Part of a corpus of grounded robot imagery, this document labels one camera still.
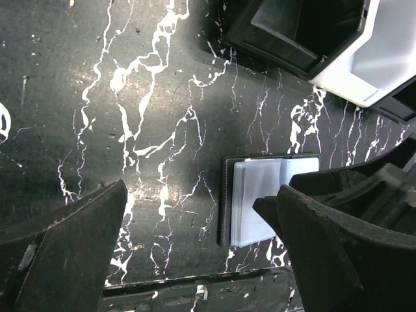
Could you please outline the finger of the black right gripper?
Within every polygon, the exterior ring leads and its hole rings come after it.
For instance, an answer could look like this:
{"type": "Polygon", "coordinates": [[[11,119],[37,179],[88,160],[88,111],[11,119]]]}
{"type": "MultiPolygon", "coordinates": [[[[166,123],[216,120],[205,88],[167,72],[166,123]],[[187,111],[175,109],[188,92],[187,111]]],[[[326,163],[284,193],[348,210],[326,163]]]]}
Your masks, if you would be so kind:
{"type": "Polygon", "coordinates": [[[285,241],[284,234],[284,204],[282,196],[267,196],[258,198],[253,204],[256,213],[274,230],[276,235],[285,241]]]}
{"type": "Polygon", "coordinates": [[[413,160],[415,148],[393,148],[373,160],[357,165],[296,174],[289,186],[322,203],[340,202],[387,187],[398,189],[406,176],[406,165],[413,160]]]}

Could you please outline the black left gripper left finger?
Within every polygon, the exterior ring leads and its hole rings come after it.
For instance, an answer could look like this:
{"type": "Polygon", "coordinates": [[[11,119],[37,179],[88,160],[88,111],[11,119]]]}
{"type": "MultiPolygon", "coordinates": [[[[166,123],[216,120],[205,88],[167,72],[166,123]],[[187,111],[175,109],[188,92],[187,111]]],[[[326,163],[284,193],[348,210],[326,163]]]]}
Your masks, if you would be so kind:
{"type": "Polygon", "coordinates": [[[97,311],[127,203],[123,180],[1,229],[2,311],[97,311]]]}

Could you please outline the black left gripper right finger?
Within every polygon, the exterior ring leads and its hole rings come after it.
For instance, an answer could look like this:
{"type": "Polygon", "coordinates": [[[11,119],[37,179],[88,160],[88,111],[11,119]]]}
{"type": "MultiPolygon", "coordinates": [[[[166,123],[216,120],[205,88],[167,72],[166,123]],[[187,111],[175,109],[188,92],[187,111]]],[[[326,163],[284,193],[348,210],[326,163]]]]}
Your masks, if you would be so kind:
{"type": "Polygon", "coordinates": [[[277,197],[306,311],[414,311],[415,237],[375,226],[291,187],[277,197]]]}

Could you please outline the black leather card holder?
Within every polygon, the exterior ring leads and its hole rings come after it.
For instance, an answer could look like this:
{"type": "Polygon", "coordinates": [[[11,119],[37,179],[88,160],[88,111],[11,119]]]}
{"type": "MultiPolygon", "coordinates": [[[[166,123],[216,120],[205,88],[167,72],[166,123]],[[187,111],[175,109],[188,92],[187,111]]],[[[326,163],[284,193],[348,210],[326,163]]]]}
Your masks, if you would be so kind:
{"type": "Polygon", "coordinates": [[[232,155],[222,159],[218,244],[242,248],[276,236],[254,210],[259,198],[276,196],[296,174],[319,171],[316,153],[232,155]]]}

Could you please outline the black right bin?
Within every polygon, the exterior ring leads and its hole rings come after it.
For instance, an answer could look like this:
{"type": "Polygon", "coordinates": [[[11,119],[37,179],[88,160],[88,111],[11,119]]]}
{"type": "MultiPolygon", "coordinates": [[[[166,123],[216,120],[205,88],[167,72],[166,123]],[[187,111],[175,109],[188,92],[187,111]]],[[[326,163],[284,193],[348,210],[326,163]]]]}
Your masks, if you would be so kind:
{"type": "Polygon", "coordinates": [[[371,109],[403,125],[415,122],[415,80],[403,84],[375,103],[371,109]]]}

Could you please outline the black bin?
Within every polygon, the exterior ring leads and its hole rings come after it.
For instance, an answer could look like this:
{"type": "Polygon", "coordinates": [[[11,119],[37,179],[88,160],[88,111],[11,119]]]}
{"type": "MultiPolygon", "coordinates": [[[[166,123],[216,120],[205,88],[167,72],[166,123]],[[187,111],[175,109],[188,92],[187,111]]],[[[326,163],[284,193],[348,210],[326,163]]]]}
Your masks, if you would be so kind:
{"type": "Polygon", "coordinates": [[[403,125],[415,122],[415,80],[403,84],[375,103],[371,109],[403,125]]]}
{"type": "Polygon", "coordinates": [[[363,33],[369,1],[232,1],[223,40],[312,80],[363,33]]]}

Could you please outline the white middle bin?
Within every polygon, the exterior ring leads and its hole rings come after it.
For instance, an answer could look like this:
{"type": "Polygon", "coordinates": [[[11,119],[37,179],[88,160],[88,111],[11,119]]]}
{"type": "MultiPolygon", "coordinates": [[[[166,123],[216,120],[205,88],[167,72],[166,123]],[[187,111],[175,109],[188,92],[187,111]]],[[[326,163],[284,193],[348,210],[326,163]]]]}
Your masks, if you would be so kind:
{"type": "Polygon", "coordinates": [[[310,80],[368,108],[415,76],[415,0],[371,1],[363,34],[310,80]]]}

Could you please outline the black left bin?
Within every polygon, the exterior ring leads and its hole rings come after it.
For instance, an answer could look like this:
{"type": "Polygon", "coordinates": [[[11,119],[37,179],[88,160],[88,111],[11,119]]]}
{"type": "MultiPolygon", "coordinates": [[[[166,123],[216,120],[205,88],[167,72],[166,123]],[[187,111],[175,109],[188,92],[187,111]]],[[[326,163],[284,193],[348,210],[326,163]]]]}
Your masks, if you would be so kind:
{"type": "Polygon", "coordinates": [[[369,1],[232,1],[223,40],[312,80],[363,33],[369,1]]]}

